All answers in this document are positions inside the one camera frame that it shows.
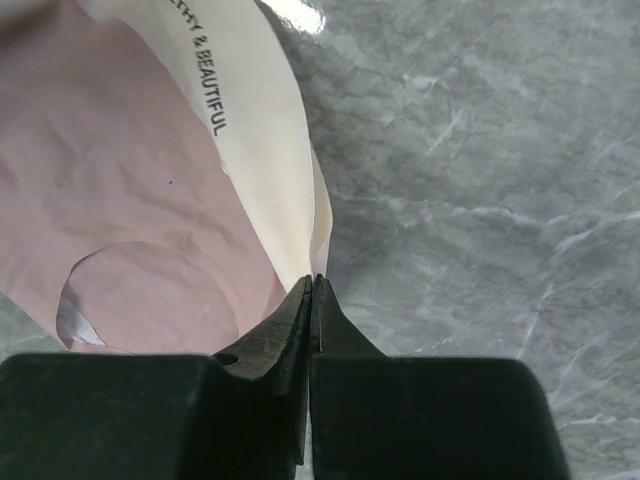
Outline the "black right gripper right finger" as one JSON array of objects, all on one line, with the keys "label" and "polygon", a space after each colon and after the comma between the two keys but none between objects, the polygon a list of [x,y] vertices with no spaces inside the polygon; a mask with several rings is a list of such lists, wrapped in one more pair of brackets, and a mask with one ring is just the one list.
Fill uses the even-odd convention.
[{"label": "black right gripper right finger", "polygon": [[567,479],[546,395],[522,362],[390,357],[317,278],[311,307],[318,479]]}]

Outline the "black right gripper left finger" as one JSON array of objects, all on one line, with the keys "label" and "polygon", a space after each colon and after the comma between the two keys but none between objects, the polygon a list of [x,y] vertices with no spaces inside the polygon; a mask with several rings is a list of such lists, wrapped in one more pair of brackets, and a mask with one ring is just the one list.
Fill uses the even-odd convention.
[{"label": "black right gripper left finger", "polygon": [[211,356],[19,354],[1,366],[5,479],[292,479],[310,277]]}]

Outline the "pink and cream underwear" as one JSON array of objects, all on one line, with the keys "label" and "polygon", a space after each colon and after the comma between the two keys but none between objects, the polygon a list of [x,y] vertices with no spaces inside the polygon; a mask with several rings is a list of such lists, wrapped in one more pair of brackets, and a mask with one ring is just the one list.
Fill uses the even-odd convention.
[{"label": "pink and cream underwear", "polygon": [[252,1],[1,5],[1,291],[67,349],[213,354],[328,263],[332,210]]}]

